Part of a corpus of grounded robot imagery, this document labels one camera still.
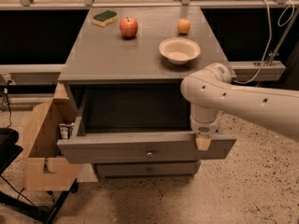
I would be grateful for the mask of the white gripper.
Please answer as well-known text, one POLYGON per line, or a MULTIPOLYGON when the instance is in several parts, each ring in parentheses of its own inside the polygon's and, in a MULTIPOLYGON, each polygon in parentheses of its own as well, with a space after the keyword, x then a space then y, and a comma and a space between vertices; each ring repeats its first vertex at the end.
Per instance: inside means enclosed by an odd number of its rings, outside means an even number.
POLYGON ((194 133, 197 133, 195 143, 199 150, 208 151, 211 144, 211 138, 208 135, 217 131, 218 115, 217 109, 191 105, 191 128, 194 133))

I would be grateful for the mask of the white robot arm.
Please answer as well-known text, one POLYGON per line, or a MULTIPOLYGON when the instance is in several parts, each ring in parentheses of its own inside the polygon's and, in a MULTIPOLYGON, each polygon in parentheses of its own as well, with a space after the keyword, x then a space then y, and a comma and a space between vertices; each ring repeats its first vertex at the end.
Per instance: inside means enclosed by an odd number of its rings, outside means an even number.
POLYGON ((299 141, 299 91, 234 85, 230 70, 221 63, 185 77, 180 91, 191 104, 192 131, 203 150, 219 127, 221 111, 299 141))

